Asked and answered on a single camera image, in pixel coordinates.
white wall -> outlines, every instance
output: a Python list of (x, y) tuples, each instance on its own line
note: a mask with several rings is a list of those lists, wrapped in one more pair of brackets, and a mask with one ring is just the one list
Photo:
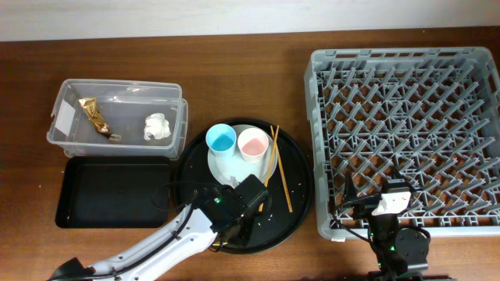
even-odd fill
[(0, 41), (487, 25), (499, 0), (0, 0)]

gray crate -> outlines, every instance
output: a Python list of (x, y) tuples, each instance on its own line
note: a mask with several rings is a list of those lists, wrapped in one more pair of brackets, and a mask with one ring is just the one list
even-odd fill
[(321, 236), (366, 235), (351, 212), (332, 214), (346, 173), (358, 195), (391, 167), (417, 192), (403, 224), (435, 237), (500, 235), (500, 79), (486, 48), (313, 52), (304, 77)]

chopstick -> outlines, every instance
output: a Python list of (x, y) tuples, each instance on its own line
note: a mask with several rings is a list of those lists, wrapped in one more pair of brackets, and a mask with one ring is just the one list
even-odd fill
[[(278, 132), (280, 131), (280, 125), (276, 128), (276, 135), (273, 136), (273, 150), (271, 151), (271, 157), (269, 159), (269, 165), (267, 166), (267, 174), (266, 174), (266, 182), (264, 183), (264, 186), (267, 187), (267, 184), (269, 183), (269, 177), (271, 175), (271, 165), (274, 160), (274, 150), (276, 149), (276, 142), (278, 140)], [(259, 206), (259, 212), (262, 212), (264, 208), (264, 203), (262, 203)]]
[[(274, 137), (273, 126), (271, 126), (271, 134)], [(281, 181), (283, 182), (284, 196), (287, 198), (288, 211), (294, 212), (293, 208), (291, 207), (290, 194), (288, 193), (288, 187), (287, 187), (287, 180), (284, 177), (283, 165), (281, 165), (280, 149), (278, 147), (276, 147), (276, 153), (278, 156), (278, 165), (280, 166)]]

brown wooden surface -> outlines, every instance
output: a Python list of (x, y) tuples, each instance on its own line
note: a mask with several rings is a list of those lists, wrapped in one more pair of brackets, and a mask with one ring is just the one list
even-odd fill
[[(45, 135), (67, 78), (178, 83), (189, 104), (189, 139), (217, 120), (252, 117), (280, 124), (310, 157), (303, 75), (314, 50), (475, 45), (500, 62), (499, 34), (485, 27), (0, 43), (0, 279), (47, 279), (74, 256), (90, 265), (155, 231), (55, 225), (68, 158)], [(500, 237), (436, 238), (428, 261), (429, 274), (499, 280)], [(320, 237), (313, 208), (279, 247), (238, 256), (205, 251), (160, 279), (344, 280), (376, 269), (368, 244)]]

pink cup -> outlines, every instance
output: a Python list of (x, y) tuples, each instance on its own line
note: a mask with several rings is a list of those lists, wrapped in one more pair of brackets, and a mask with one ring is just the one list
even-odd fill
[(248, 163), (261, 161), (269, 147), (267, 133), (258, 128), (249, 128), (237, 137), (241, 156)]

